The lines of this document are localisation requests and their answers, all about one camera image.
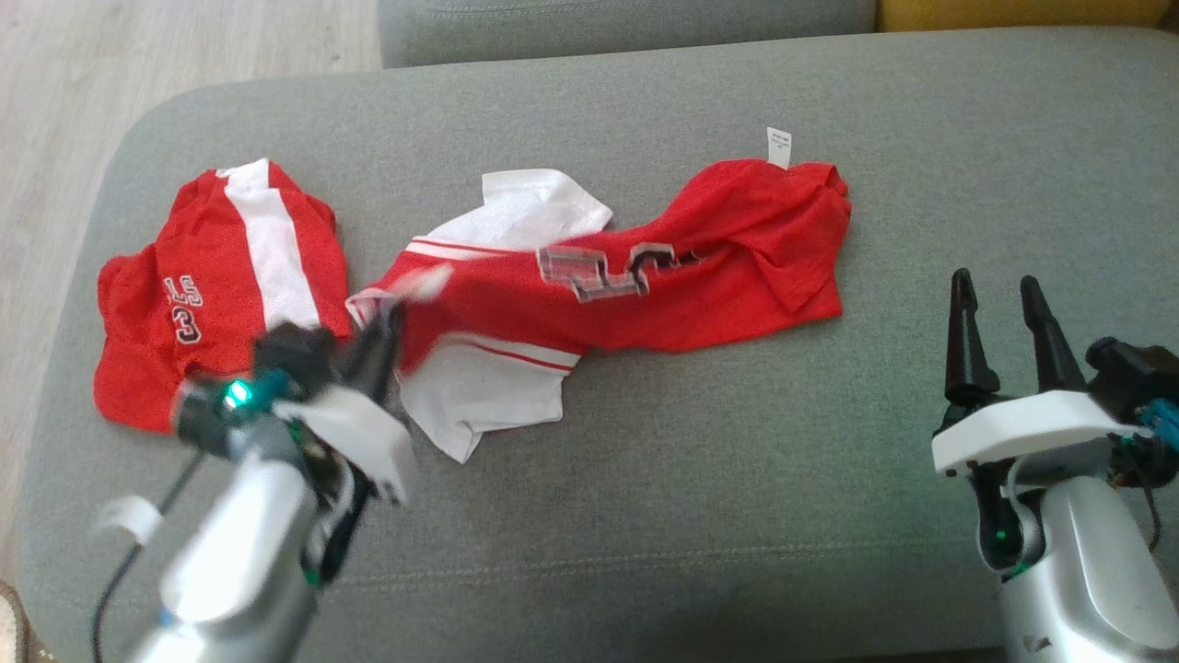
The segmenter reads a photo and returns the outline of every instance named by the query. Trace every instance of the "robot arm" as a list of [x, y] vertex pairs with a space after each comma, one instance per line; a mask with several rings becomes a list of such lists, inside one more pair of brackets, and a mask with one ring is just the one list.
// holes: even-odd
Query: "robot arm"
[[1086, 383], [1035, 278], [1021, 282], [1040, 393], [999, 394], [974, 320], [970, 275], [954, 274], [935, 470], [966, 477], [977, 544], [1000, 582], [1012, 663], [1174, 661], [1179, 612], [1111, 484], [1150, 491], [1179, 470], [1179, 360], [1102, 339]]
[[187, 386], [179, 436], [237, 470], [165, 571], [159, 624], [131, 661], [295, 657], [370, 494], [404, 505], [414, 490], [409, 433], [377, 405], [396, 313], [335, 365], [330, 334], [288, 324], [258, 340], [253, 381]]

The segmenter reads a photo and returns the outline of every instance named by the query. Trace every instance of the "white tag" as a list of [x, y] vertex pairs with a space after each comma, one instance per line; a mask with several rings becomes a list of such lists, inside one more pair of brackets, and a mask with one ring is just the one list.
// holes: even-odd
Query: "white tag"
[[130, 532], [139, 545], [147, 545], [162, 520], [164, 517], [154, 504], [139, 495], [127, 495], [111, 500], [99, 510], [94, 531], [119, 527]]
[[766, 160], [776, 166], [790, 168], [790, 134], [772, 126], [765, 127], [770, 140], [770, 156]]

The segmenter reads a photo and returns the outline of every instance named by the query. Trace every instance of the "gray fabric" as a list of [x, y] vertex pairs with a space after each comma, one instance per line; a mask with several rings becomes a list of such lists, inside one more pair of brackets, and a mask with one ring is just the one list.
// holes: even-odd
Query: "gray fabric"
[[[565, 420], [467, 466], [417, 441], [420, 507], [365, 513], [302, 661], [789, 661], [997, 642], [962, 480], [935, 475], [950, 273], [971, 268], [988, 357], [1035, 385], [1017, 281], [1082, 350], [1179, 347], [1179, 39], [1017, 28], [483, 63], [200, 90], [113, 158], [29, 458], [20, 589], [64, 661], [126, 540], [97, 505], [159, 499], [189, 457], [101, 421], [103, 262], [151, 241], [177, 188], [268, 155], [336, 210], [353, 283], [480, 199], [480, 173], [556, 168], [621, 227], [718, 159], [837, 164], [845, 315], [686, 355], [592, 356]], [[709, 315], [709, 311], [700, 311]], [[226, 472], [208, 466], [108, 621], [125, 651], [152, 578]], [[1175, 493], [1160, 503], [1172, 532]], [[1179, 536], [1160, 558], [1175, 577]]]
[[378, 0], [386, 67], [871, 32], [876, 0]]

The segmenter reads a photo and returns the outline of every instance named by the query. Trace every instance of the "red stripe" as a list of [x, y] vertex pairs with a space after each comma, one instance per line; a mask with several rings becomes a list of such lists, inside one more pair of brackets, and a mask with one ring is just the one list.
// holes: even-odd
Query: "red stripe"
[[446, 242], [439, 242], [436, 239], [423, 239], [421, 237], [414, 237], [409, 241], [410, 244], [429, 244], [432, 247], [441, 247], [443, 249], [466, 249], [468, 251], [482, 251], [485, 254], [502, 254], [506, 256], [514, 256], [521, 251], [509, 251], [507, 249], [490, 249], [487, 247], [472, 247], [470, 244], [448, 244]]
[[512, 359], [519, 359], [521, 361], [527, 361], [528, 363], [535, 363], [536, 366], [544, 366], [544, 367], [547, 367], [547, 368], [555, 368], [558, 370], [564, 370], [566, 373], [573, 370], [572, 366], [561, 366], [560, 363], [549, 363], [547, 361], [541, 361], [539, 359], [533, 359], [531, 356], [518, 355], [515, 353], [509, 353], [509, 352], [505, 352], [505, 350], [498, 350], [495, 348], [488, 348], [487, 346], [482, 346], [482, 344], [479, 344], [479, 343], [472, 343], [469, 341], [466, 344], [475, 347], [475, 348], [479, 348], [479, 349], [481, 349], [483, 352], [487, 352], [487, 353], [492, 353], [493, 355], [500, 355], [500, 356], [508, 356], [508, 357], [512, 357]]

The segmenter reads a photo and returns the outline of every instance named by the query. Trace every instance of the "green led light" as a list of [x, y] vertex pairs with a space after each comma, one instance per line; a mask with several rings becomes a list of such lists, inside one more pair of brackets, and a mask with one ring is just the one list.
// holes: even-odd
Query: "green led light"
[[253, 395], [250, 393], [250, 387], [242, 380], [233, 380], [229, 385], [229, 395], [237, 405], [242, 405], [250, 400]]

